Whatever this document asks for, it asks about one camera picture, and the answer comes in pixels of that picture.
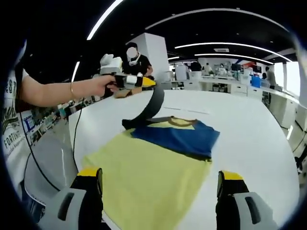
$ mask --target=ceiling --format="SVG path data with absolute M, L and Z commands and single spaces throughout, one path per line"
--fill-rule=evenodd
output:
M 28 35 L 25 67 L 31 76 L 42 83 L 61 82 L 71 78 L 77 61 L 80 66 L 76 80 L 87 79 L 97 72 L 99 60 L 105 53 L 125 57 L 125 43 L 147 32 L 165 38 L 169 57 L 195 58 L 194 54 L 214 53 L 214 48 L 229 48 L 230 54 L 264 58 L 270 53 L 258 49 L 208 45 L 175 49 L 176 46 L 204 42 L 232 42 L 262 47 L 279 52 L 293 47 L 290 34 L 283 28 L 253 15 L 228 11 L 209 11 L 189 14 L 145 28 L 179 13 L 205 8 L 232 8 L 254 12 L 288 26 L 293 22 L 289 10 L 296 6 L 251 4 L 208 4 L 190 0 L 179 4 L 168 0 L 124 0 L 100 26 L 92 40 L 87 41 L 92 27 L 113 0 L 47 0 L 36 6 Z M 296 60 L 295 54 L 288 55 Z M 282 58 L 271 62 L 285 61 Z

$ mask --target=blue container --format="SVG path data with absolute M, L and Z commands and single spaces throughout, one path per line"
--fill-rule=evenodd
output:
M 260 88 L 260 86 L 261 86 L 260 77 L 252 76 L 251 77 L 251 86 L 254 86 L 256 88 Z

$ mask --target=black cable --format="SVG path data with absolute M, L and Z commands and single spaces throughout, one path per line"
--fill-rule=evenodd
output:
M 299 144 L 297 145 L 297 147 L 292 151 L 293 153 L 294 153 L 294 152 L 297 150 L 297 148 L 302 144 L 302 142 L 303 142 L 305 136 L 306 136 L 306 132 L 304 132 L 303 138 L 302 138 L 302 140 L 299 142 Z
M 73 137 L 73 146 L 72 146 L 72 158 L 73 158 L 73 162 L 75 163 L 77 170 L 78 170 L 78 167 L 77 167 L 77 163 L 76 163 L 76 159 L 75 159 L 75 141 L 76 141 L 77 127 L 78 127 L 78 123 L 79 123 L 79 120 L 80 120 L 80 117 L 81 117 L 82 109 L 83 109 L 83 107 L 80 110 L 79 118 L 77 120 L 77 124 L 76 124 L 76 128 L 75 128 L 75 134 L 74 134 L 74 137 Z
M 46 175 L 43 173 L 42 169 L 40 168 L 40 166 L 39 166 L 39 164 L 38 164 L 38 162 L 37 162 L 37 160 L 36 160 L 36 158 L 35 158 L 35 156 L 34 156 L 33 150 L 32 150 L 32 148 L 31 148 L 31 146 L 30 146 L 30 142 L 29 142 L 29 140 L 28 140 L 27 134 L 26 134 L 26 132 L 25 132 L 25 128 L 24 128 L 24 123 L 23 123 L 23 118 L 22 118 L 22 116 L 21 116 L 21 112 L 19 113 L 19 115 L 20 115 L 21 124 L 22 124 L 22 126 L 23 126 L 25 139 L 27 140 L 28 146 L 29 146 L 30 151 L 31 151 L 31 155 L 32 155 L 32 157 L 33 157 L 33 159 L 34 159 L 34 162 L 35 162 L 35 164 L 36 164 L 38 170 L 40 171 L 40 173 L 42 174 L 42 176 L 45 178 L 45 180 L 46 180 L 52 187 L 54 187 L 57 191 L 60 191 L 60 190 L 59 190 L 59 189 L 58 189 L 58 188 L 57 188 L 57 187 L 46 177 Z

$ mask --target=person's hand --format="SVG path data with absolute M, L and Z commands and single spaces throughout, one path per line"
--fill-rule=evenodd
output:
M 115 77 L 111 75 L 99 76 L 91 79 L 93 93 L 95 96 L 104 96 L 106 87 L 109 88 L 112 92 L 117 92 L 118 87 L 116 86 Z

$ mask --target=white t-shirt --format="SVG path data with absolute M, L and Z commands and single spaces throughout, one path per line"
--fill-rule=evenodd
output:
M 23 79 L 28 76 L 23 70 Z M 15 110 L 17 82 L 15 71 L 11 71 L 4 92 L 4 108 L 2 117 L 2 149 L 13 186 L 21 196 L 20 182 L 24 179 L 24 170 L 30 148 L 25 139 L 20 122 L 20 115 Z

